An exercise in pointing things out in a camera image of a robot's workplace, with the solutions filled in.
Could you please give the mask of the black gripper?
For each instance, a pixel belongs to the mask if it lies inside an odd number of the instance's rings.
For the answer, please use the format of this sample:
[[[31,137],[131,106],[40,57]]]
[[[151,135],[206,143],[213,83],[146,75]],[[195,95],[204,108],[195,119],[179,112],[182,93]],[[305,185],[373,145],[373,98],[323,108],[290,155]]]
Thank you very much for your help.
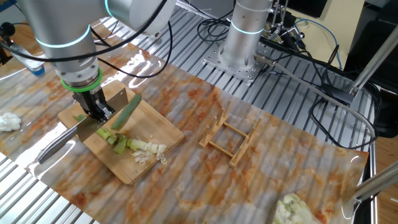
[[[74,92],[73,98],[79,102],[83,108],[83,113],[80,115],[80,121],[85,119],[98,122],[106,122],[113,114],[113,108],[104,103],[105,98],[103,90]]]

